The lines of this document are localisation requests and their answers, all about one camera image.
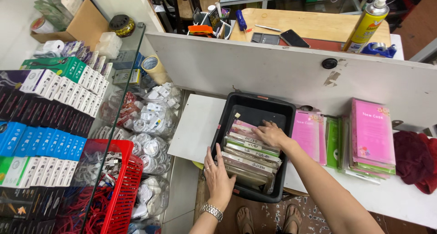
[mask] dark red cloth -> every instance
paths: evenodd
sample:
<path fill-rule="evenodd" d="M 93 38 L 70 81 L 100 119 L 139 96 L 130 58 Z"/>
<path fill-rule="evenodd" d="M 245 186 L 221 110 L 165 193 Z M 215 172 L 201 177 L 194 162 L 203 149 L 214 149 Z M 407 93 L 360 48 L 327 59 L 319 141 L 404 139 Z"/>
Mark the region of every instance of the dark red cloth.
<path fill-rule="evenodd" d="M 432 194 L 437 188 L 437 139 L 429 139 L 425 134 L 419 134 L 420 140 L 422 140 L 428 147 L 429 153 L 434 161 L 433 175 L 424 178 L 422 181 L 416 183 L 416 187 L 425 194 Z"/>
<path fill-rule="evenodd" d="M 412 185 L 423 181 L 434 171 L 434 161 L 427 145 L 419 135 L 412 131 L 399 131 L 393 134 L 396 156 L 396 175 L 404 183 Z"/>

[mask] blue screwdriver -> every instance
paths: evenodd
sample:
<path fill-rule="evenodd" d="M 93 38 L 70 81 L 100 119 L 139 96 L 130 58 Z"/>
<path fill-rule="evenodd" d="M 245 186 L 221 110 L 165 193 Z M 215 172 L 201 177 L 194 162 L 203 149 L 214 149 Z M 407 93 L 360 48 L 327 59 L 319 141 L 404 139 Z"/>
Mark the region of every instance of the blue screwdriver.
<path fill-rule="evenodd" d="M 244 31 L 247 29 L 246 22 L 243 18 L 243 14 L 241 13 L 241 10 L 235 11 L 235 16 L 237 17 L 238 26 L 240 27 L 240 31 Z"/>

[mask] wristwatch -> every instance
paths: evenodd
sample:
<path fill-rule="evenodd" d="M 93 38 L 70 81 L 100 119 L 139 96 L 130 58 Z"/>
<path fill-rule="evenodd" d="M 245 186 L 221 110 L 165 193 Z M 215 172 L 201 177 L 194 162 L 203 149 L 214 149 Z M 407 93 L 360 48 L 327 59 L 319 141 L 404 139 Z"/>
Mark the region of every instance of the wristwatch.
<path fill-rule="evenodd" d="M 223 213 L 218 208 L 208 203 L 205 203 L 205 205 L 203 205 L 201 212 L 208 212 L 214 215 L 214 217 L 216 217 L 219 222 L 221 222 L 221 220 L 223 219 Z"/>

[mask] flip-flop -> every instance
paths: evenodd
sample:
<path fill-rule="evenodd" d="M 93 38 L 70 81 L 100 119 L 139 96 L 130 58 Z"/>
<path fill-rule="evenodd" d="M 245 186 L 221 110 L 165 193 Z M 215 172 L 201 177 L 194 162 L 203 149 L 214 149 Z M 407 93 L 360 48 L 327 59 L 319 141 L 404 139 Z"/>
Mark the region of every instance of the flip-flop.
<path fill-rule="evenodd" d="M 295 209 L 297 209 L 298 212 L 299 212 L 299 213 L 301 214 L 301 216 L 302 216 L 302 212 L 301 212 L 301 210 L 300 210 L 299 207 L 296 206 L 295 204 L 290 204 L 290 205 L 288 205 L 288 207 L 287 207 L 287 214 L 289 213 L 290 208 L 291 208 L 292 206 L 295 207 Z M 298 232 L 297 232 L 296 234 L 299 234 L 299 231 L 300 231 L 300 229 L 301 229 L 302 222 L 299 222 L 299 220 L 298 220 L 296 214 L 294 213 L 294 211 L 293 211 L 293 213 L 292 213 L 291 216 L 287 216 L 287 217 L 286 217 L 285 221 L 286 221 L 286 224 L 287 224 L 287 225 L 284 226 L 284 228 L 282 229 L 282 231 L 286 230 L 287 227 L 288 227 L 288 225 L 289 225 L 289 224 L 292 224 L 292 222 L 295 221 L 295 222 L 296 222 L 296 225 L 298 226 Z"/>
<path fill-rule="evenodd" d="M 238 213 L 239 213 L 242 209 L 244 209 L 244 208 L 247 208 L 247 207 L 246 207 L 246 206 L 241 207 L 240 209 L 238 209 L 237 214 L 236 214 L 236 219 L 237 219 L 238 229 L 240 230 L 240 233 L 241 233 L 241 234 L 244 234 L 244 233 L 243 233 L 243 227 L 244 227 L 245 224 L 249 224 L 250 228 L 252 229 L 252 233 L 255 233 L 255 231 L 254 231 L 254 222 L 253 222 L 253 220 L 252 220 L 252 213 L 251 213 L 250 210 L 249 210 L 249 213 L 250 213 L 249 218 L 250 218 L 250 220 L 248 220 L 247 218 L 244 218 L 244 219 L 241 221 L 241 223 L 238 221 Z"/>

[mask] black plastic bin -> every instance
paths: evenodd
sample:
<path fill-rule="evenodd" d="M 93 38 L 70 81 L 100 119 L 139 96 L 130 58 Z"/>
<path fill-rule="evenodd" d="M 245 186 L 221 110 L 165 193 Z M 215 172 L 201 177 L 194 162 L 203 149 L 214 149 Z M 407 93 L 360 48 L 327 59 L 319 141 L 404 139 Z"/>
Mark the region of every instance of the black plastic bin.
<path fill-rule="evenodd" d="M 244 113 L 245 108 L 248 107 L 250 112 Z M 234 116 L 237 111 L 241 116 L 238 118 L 251 125 L 262 125 L 262 120 L 273 121 L 278 124 L 288 137 L 292 137 L 293 124 L 296 114 L 296 106 L 275 98 L 262 97 L 249 93 L 230 93 L 226 100 L 225 108 L 221 114 L 220 123 L 217 127 L 216 135 L 211 144 L 212 158 L 216 157 L 216 146 L 218 142 L 222 146 L 223 137 L 226 132 L 229 131 Z M 280 158 L 283 163 L 279 168 L 274 183 L 273 193 L 270 195 L 259 192 L 255 189 L 249 188 L 239 183 L 235 183 L 233 194 L 248 199 L 251 201 L 257 201 L 262 203 L 278 203 L 282 197 L 282 187 L 284 186 L 285 170 L 287 169 L 287 156 L 281 153 Z"/>

